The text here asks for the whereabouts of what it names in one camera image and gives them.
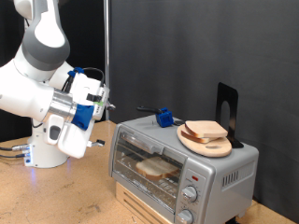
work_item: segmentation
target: black metal holder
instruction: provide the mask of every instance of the black metal holder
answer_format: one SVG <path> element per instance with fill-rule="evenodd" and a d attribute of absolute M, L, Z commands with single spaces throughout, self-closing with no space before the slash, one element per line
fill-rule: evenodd
<path fill-rule="evenodd" d="M 240 224 L 240 223 L 235 220 L 235 217 L 233 217 L 229 221 L 225 222 L 225 224 Z"/>
<path fill-rule="evenodd" d="M 216 105 L 216 122 L 221 124 L 221 108 L 223 102 L 227 102 L 230 106 L 230 123 L 227 139 L 231 142 L 233 148 L 244 147 L 242 143 L 235 139 L 235 121 L 237 110 L 238 93 L 235 89 L 223 84 L 218 84 L 218 95 Z"/>

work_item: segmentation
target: toaster oven window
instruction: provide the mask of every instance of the toaster oven window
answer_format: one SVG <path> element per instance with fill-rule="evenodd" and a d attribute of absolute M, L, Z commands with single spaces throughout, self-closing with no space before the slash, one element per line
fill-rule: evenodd
<path fill-rule="evenodd" d="M 114 172 L 175 213 L 183 163 L 166 156 L 170 154 L 166 153 L 167 149 L 163 155 L 150 154 L 145 150 L 146 143 L 133 140 L 125 132 L 119 132 L 114 152 Z"/>

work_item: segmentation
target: toaster oven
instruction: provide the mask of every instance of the toaster oven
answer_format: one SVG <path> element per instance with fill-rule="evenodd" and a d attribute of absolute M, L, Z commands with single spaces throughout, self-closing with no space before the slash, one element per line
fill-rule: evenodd
<path fill-rule="evenodd" d="M 154 116 L 117 125 L 110 176 L 171 223 L 222 224 L 243 216 L 251 205 L 258 150 L 244 144 L 226 157 L 204 157 L 180 143 L 177 128 L 161 128 Z M 176 171 L 161 178 L 140 174 L 137 164 L 152 158 Z"/>

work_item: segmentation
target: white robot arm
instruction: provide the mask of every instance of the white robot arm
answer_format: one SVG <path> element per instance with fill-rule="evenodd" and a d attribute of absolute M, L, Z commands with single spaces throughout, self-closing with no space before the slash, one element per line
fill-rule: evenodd
<path fill-rule="evenodd" d="M 30 117 L 34 124 L 42 123 L 29 139 L 36 155 L 38 148 L 51 146 L 43 152 L 48 155 L 42 161 L 55 160 L 55 156 L 51 158 L 54 148 L 68 156 L 83 157 L 86 146 L 92 145 L 89 138 L 93 124 L 102 118 L 109 94 L 103 79 L 87 78 L 84 70 L 65 62 L 70 48 L 57 1 L 14 0 L 17 11 L 32 23 L 16 57 L 0 68 L 0 108 Z M 35 165 L 40 156 L 25 158 L 25 164 Z"/>

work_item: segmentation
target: blue object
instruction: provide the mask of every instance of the blue object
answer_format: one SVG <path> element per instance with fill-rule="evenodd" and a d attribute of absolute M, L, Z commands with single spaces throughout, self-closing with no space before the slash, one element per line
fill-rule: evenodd
<path fill-rule="evenodd" d="M 71 77 L 75 77 L 76 72 L 74 72 L 74 71 L 69 71 L 67 74 L 68 74 L 69 76 L 71 76 Z"/>
<path fill-rule="evenodd" d="M 72 124 L 75 124 L 80 129 L 86 131 L 93 117 L 93 105 L 77 105 L 76 114 L 72 120 Z"/>
<path fill-rule="evenodd" d="M 162 108 L 161 110 L 163 112 L 162 114 L 156 114 L 157 122 L 162 128 L 172 125 L 174 123 L 172 112 L 168 111 L 167 107 Z"/>
<path fill-rule="evenodd" d="M 83 73 L 84 74 L 84 70 L 80 67 L 75 67 L 74 68 L 74 72 L 78 72 L 78 73 Z"/>

